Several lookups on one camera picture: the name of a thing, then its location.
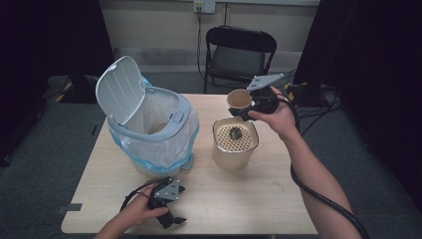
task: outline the person's right hand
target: person's right hand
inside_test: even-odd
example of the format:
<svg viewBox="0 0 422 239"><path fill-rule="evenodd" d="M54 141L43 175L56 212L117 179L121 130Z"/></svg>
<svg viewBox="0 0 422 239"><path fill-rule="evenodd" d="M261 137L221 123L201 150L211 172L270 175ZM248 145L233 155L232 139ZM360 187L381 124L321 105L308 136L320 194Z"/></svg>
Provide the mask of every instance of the person's right hand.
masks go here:
<svg viewBox="0 0 422 239"><path fill-rule="evenodd" d="M281 100L285 100L285 98L281 95L281 92L271 87L273 92L277 95L277 97ZM250 111L248 112L249 117L255 120L262 120L266 122L270 128L275 131L281 140L287 139L291 133L298 132L295 126L295 119L293 117L293 113L288 105L285 103L280 102L279 107L270 115Z"/></svg>

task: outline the trash can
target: trash can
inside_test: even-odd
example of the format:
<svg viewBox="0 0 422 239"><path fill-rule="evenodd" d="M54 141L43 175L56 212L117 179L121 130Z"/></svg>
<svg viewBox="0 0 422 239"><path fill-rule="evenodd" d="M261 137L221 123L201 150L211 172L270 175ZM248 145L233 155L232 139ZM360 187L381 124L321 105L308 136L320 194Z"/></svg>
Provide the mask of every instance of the trash can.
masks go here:
<svg viewBox="0 0 422 239"><path fill-rule="evenodd" d="M186 98L153 87L131 57L106 69L96 96L114 142L139 172L163 177L190 169L199 117Z"/></svg>

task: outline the white trash can lid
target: white trash can lid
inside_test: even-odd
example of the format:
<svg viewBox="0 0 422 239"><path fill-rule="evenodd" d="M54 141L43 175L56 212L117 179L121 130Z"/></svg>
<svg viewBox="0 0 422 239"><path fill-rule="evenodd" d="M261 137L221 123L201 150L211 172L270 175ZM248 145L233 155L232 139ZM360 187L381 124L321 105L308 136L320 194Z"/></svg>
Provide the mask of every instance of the white trash can lid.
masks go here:
<svg viewBox="0 0 422 239"><path fill-rule="evenodd" d="M96 96L108 117L126 124L145 98L145 84L136 61L122 57L111 64L97 82Z"/></svg>

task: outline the chair backrest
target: chair backrest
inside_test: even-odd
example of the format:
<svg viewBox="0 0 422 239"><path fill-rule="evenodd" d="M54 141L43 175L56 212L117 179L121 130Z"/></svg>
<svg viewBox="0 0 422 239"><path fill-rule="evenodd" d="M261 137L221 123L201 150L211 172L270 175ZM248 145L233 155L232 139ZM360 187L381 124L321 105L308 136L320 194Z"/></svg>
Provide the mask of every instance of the chair backrest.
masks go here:
<svg viewBox="0 0 422 239"><path fill-rule="evenodd" d="M232 27L219 26L210 29L206 35L207 49L209 45L236 48L254 52L274 53L277 50L276 40L263 31Z"/></svg>

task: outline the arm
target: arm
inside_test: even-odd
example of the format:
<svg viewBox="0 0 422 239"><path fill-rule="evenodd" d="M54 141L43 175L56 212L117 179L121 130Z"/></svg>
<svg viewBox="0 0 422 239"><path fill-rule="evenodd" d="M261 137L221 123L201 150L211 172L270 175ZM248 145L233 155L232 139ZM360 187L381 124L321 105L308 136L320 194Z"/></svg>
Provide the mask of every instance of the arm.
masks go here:
<svg viewBox="0 0 422 239"><path fill-rule="evenodd" d="M280 91L273 88L276 94ZM351 212L347 197L332 174L308 147L295 127L293 114L286 104L280 103L271 115L249 112L249 116L266 122L285 143L298 178L308 187L336 202ZM360 238L358 231L342 215L301 191L308 214L321 238Z"/></svg>
<svg viewBox="0 0 422 239"><path fill-rule="evenodd" d="M145 187L143 194L137 195L118 215L106 223L95 238L118 238L130 227L140 225L150 218L167 213L168 208L166 207L159 207L153 210L148 209L148 197L151 194L153 186Z"/></svg>

